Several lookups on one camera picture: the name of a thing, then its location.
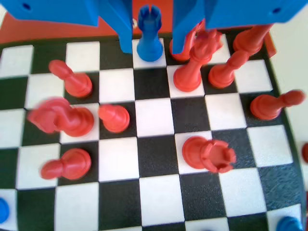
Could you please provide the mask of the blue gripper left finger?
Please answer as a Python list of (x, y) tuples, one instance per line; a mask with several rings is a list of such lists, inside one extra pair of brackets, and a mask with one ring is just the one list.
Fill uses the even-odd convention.
[(130, 0), (6, 0), (4, 8), (16, 19), (98, 26), (102, 18), (119, 37), (124, 53), (132, 53)]

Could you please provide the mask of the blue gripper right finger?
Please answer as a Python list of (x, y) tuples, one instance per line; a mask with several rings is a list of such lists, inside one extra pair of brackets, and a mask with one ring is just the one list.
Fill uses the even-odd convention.
[(306, 0), (175, 0), (173, 53), (181, 53), (186, 35), (202, 20), (207, 29), (285, 23)]

